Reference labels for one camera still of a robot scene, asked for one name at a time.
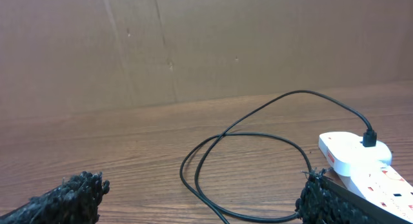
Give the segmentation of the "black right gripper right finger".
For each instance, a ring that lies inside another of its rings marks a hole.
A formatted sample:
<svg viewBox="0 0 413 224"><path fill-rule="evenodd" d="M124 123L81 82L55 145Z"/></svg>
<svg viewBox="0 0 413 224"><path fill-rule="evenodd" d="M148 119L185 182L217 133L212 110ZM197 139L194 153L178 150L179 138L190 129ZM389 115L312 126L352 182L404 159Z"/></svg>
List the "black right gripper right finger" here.
<svg viewBox="0 0 413 224"><path fill-rule="evenodd" d="M410 222L359 197L325 176L305 172L307 181L296 200L298 218L306 224L409 224Z"/></svg>

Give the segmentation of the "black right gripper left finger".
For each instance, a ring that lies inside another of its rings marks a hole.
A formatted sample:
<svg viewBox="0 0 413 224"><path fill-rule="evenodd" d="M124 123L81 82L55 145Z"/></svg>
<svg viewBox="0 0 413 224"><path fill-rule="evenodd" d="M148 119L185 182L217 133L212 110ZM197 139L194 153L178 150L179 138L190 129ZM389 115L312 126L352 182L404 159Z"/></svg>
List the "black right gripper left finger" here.
<svg viewBox="0 0 413 224"><path fill-rule="evenodd" d="M1 216L1 224L95 224L98 206L110 191L102 173L82 172Z"/></svg>

